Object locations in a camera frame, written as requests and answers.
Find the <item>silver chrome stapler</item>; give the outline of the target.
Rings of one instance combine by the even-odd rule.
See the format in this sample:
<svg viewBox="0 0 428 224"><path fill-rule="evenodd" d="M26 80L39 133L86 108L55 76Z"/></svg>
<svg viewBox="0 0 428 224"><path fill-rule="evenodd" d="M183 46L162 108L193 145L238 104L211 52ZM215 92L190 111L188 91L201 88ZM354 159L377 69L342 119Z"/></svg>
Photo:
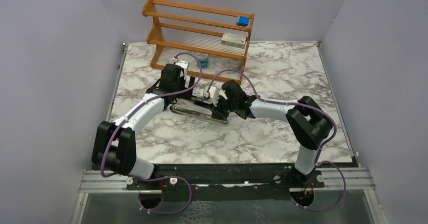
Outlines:
<svg viewBox="0 0 428 224"><path fill-rule="evenodd" d="M188 116L188 117L193 117L193 118L196 118L196 119L199 119L201 121L208 122L211 124L215 124L215 125L219 125L219 126L228 126L229 125L227 120L214 119L210 115L201 113L199 111L185 109L185 108L174 106L174 105L171 105L169 107L169 109L172 113L184 115L184 116Z"/></svg>

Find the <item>black stapler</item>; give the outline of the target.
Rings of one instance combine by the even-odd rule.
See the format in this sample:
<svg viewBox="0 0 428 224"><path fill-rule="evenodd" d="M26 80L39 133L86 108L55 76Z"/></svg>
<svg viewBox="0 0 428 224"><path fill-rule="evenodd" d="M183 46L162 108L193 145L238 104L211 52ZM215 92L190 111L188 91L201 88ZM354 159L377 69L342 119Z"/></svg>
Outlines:
<svg viewBox="0 0 428 224"><path fill-rule="evenodd" d="M199 97L199 96L191 96L191 101L200 107L206 108L206 109L211 109L213 107L213 103L210 99L206 99L204 97Z"/></svg>

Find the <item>small red staples box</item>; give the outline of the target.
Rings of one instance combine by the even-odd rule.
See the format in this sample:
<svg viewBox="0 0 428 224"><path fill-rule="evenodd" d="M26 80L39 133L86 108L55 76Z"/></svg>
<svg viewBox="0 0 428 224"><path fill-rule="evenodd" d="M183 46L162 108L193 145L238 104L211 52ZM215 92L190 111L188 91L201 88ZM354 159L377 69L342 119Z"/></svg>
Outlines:
<svg viewBox="0 0 428 224"><path fill-rule="evenodd" d="M253 95L254 94L254 91L252 89L244 88L243 90L247 95Z"/></svg>

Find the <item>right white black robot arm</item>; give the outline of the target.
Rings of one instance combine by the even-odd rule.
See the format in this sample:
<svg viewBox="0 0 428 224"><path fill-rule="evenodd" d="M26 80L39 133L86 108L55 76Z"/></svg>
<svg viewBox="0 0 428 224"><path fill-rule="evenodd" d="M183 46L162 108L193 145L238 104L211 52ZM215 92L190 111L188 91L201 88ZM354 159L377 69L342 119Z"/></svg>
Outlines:
<svg viewBox="0 0 428 224"><path fill-rule="evenodd" d="M203 91L203 96L212 101L213 117L227 118L229 113L235 113L243 119L265 118L289 124L300 144L291 180L297 187L308 184L320 155L322 141L330 131L336 130L332 118L309 96L292 102L262 99L256 94L247 95L234 80L224 83L221 89L224 96L212 85L206 86Z"/></svg>

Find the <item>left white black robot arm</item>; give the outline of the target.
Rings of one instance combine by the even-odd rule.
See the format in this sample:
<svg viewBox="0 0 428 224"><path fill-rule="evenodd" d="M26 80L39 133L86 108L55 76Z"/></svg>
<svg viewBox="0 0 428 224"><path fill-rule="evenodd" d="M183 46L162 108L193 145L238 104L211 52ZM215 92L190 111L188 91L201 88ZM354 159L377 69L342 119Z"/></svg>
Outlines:
<svg viewBox="0 0 428 224"><path fill-rule="evenodd" d="M106 171L111 171L111 175L138 177L147 189L157 186L155 164L137 157L136 136L176 98L192 94L198 80L190 77L189 86L185 86L188 68L189 62L184 60L166 64L161 77L136 106L116 121L98 125L91 161L103 177L109 177Z"/></svg>

